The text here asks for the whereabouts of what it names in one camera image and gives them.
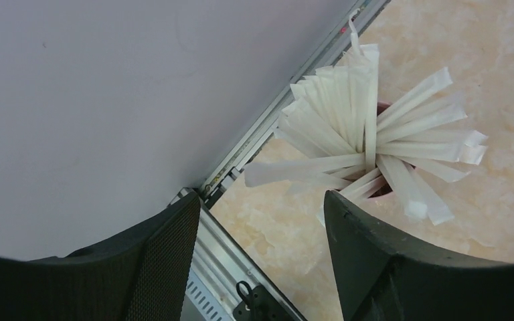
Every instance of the metal bracket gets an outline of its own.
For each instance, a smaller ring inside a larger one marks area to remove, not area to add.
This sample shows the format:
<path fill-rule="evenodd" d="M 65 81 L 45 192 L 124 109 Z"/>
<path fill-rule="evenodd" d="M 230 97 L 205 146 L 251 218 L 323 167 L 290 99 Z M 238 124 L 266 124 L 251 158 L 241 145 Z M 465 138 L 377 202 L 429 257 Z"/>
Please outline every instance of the metal bracket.
<path fill-rule="evenodd" d="M 182 189 L 171 203 L 186 196 L 190 191 L 192 190 Z M 251 288 L 261 285 L 292 318 L 290 320 L 306 320 L 213 218 L 204 205 L 202 205 L 200 211 L 200 223 L 190 269 L 191 275 L 195 277 L 189 279 L 188 286 L 190 286 L 191 281 L 198 279 L 200 281 L 198 284 L 201 284 L 198 288 L 205 288 L 210 296 L 215 298 L 215 301 L 212 301 L 212 298 L 206 295 L 206 299 L 199 302 L 203 295 L 200 294 L 198 298 L 194 296 L 194 300 L 191 299 L 203 316 L 212 306 L 212 302 L 217 302 L 216 304 L 221 306 L 221 309 L 228 316 L 228 319 L 222 318 L 222 321 L 232 319 L 232 313 L 240 300 L 236 291 L 236 284 L 239 281 L 245 281 Z M 219 310 L 216 304 L 213 305 L 213 311 Z"/>
<path fill-rule="evenodd" d="M 206 321 L 228 321 L 230 315 L 224 310 L 222 305 L 209 292 L 208 288 L 202 283 L 200 278 L 192 269 L 188 274 L 186 283 L 186 296 L 198 309 L 198 312 Z"/>

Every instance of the marble countertop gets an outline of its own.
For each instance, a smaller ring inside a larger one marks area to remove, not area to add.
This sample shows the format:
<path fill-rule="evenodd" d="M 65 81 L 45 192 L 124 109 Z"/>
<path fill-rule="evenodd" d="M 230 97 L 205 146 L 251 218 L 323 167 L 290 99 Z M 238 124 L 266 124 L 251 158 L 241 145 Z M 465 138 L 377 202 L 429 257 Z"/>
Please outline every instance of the marble countertop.
<path fill-rule="evenodd" d="M 437 227 L 402 214 L 395 197 L 362 205 L 368 213 L 446 249 L 514 262 L 514 0 L 392 0 L 360 37 L 378 43 L 379 98 L 394 101 L 448 66 L 466 94 L 457 128 L 490 136 L 467 178 L 447 184 L 425 175 L 456 219 Z M 304 158 L 269 140 L 256 161 Z M 289 195 L 289 182 L 249 189 L 242 175 L 212 214 L 309 320 L 341 320 L 328 241 L 316 214 L 325 189 Z"/>

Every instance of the gray surface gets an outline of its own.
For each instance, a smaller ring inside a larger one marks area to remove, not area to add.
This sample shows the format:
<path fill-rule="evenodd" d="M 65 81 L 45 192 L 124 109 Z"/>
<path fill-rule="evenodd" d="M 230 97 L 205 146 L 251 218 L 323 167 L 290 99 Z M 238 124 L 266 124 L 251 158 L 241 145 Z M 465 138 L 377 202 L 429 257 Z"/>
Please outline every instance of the gray surface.
<path fill-rule="evenodd" d="M 0 255 L 66 255 L 217 164 L 348 0 L 0 0 Z"/>

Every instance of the white paper wrapper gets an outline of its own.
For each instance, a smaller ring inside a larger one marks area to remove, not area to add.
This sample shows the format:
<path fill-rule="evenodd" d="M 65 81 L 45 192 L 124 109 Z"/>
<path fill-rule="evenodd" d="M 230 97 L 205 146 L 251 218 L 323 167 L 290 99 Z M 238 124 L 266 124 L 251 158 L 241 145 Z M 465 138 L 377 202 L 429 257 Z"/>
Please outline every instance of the white paper wrapper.
<path fill-rule="evenodd" d="M 351 21 L 350 28 L 352 46 L 343 65 L 319 68 L 290 85 L 295 101 L 282 110 L 274 131 L 309 159 L 250 163 L 246 185 L 290 180 L 287 194 L 321 185 L 361 203 L 388 183 L 407 216 L 428 216 L 435 225 L 454 218 L 413 166 L 448 183 L 459 181 L 469 172 L 439 161 L 478 165 L 487 136 L 436 128 L 466 118 L 461 92 L 432 99 L 452 83 L 446 67 L 377 116 L 379 48 L 360 45 Z M 323 222 L 322 213 L 319 219 Z"/>

